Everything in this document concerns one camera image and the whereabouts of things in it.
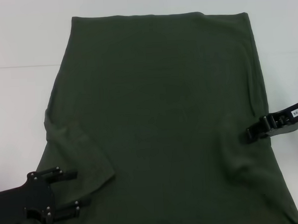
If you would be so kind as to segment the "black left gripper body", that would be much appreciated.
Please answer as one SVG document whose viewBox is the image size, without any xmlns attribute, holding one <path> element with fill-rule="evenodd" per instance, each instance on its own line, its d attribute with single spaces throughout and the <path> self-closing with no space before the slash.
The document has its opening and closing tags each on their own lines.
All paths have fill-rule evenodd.
<svg viewBox="0 0 298 224">
<path fill-rule="evenodd" d="M 53 224 L 55 200 L 50 179 L 53 171 L 31 172 L 24 185 L 0 191 L 0 224 L 18 224 L 28 218 Z"/>
</svg>

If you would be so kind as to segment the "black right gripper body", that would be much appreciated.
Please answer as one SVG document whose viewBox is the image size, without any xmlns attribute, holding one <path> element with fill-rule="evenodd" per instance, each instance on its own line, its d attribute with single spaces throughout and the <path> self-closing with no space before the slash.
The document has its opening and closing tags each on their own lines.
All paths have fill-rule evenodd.
<svg viewBox="0 0 298 224">
<path fill-rule="evenodd" d="M 270 137 L 298 130 L 298 104 L 269 114 Z"/>
</svg>

